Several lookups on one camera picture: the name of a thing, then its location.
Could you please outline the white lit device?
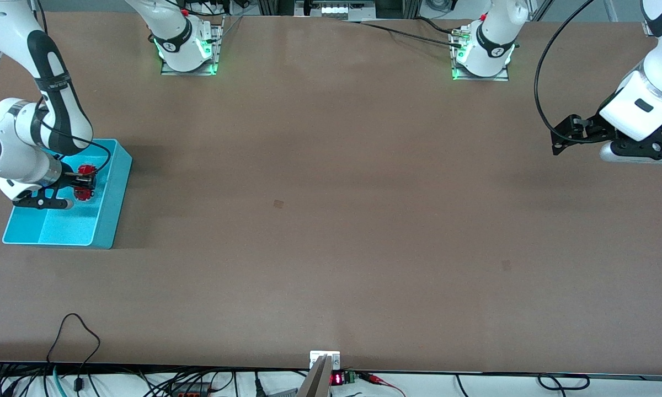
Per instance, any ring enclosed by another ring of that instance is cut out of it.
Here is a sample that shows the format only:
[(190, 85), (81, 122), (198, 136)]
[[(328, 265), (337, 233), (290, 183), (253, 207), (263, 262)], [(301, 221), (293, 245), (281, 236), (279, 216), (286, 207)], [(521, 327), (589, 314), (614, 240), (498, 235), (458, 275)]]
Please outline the white lit device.
[(374, 20), (377, 16), (374, 0), (295, 0), (293, 14), (353, 22)]

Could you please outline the blue plastic box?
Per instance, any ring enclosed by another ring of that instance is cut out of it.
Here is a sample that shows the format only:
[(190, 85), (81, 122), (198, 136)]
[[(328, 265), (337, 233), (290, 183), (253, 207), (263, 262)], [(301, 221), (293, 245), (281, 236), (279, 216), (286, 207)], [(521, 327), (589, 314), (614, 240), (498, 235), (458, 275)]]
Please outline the blue plastic box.
[(71, 187), (61, 189), (58, 199), (68, 199), (67, 210), (13, 207), (3, 234), (3, 243), (74, 249), (110, 249), (116, 236), (122, 202), (126, 195), (132, 156), (116, 139), (95, 139), (107, 148), (89, 146), (63, 162), (76, 170), (82, 165), (100, 168), (94, 194), (79, 201)]

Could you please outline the red beetle toy car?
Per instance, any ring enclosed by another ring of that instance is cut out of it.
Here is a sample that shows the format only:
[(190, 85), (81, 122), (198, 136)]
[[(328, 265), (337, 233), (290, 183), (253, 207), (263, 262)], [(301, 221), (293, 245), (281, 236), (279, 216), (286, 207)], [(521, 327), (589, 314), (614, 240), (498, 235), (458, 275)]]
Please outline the red beetle toy car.
[[(82, 173), (84, 171), (91, 171), (92, 169), (95, 170), (95, 178), (94, 179), (92, 179), (92, 180), (89, 180), (89, 179), (83, 180), (83, 179), (78, 179), (78, 178), (77, 179), (79, 181), (95, 181), (95, 186), (96, 186), (97, 167), (95, 165), (88, 165), (88, 164), (81, 165), (81, 166), (79, 166), (79, 168), (77, 168), (77, 173), (79, 173), (79, 171), (81, 171)], [(88, 190), (79, 190), (78, 188), (73, 188), (74, 197), (78, 201), (89, 201), (89, 200), (91, 200), (94, 197), (94, 192), (95, 192), (95, 190), (88, 191)]]

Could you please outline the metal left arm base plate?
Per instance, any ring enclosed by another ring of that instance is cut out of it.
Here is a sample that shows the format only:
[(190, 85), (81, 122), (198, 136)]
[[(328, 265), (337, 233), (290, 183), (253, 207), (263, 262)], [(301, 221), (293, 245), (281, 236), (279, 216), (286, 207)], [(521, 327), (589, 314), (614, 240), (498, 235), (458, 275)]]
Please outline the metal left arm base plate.
[(509, 81), (508, 65), (515, 46), (497, 58), (490, 58), (482, 47), (472, 42), (471, 34), (475, 32), (465, 25), (448, 35), (450, 43), (458, 44), (450, 49), (453, 80)]

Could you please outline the black power strip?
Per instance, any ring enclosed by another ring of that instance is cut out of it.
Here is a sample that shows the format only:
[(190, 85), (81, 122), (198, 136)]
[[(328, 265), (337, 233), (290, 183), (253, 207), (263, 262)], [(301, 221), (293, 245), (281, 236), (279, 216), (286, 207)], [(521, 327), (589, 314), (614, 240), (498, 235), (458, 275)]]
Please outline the black power strip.
[(211, 388), (205, 382), (175, 383), (169, 390), (170, 397), (209, 397)]

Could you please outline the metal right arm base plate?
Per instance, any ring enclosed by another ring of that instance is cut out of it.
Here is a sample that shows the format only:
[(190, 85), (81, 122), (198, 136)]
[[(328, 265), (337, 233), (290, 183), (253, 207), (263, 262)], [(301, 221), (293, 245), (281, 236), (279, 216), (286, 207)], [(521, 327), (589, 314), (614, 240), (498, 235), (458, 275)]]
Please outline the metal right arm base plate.
[(172, 39), (153, 37), (162, 60), (162, 75), (214, 76), (223, 42), (223, 29), (197, 16), (185, 16), (187, 26)]

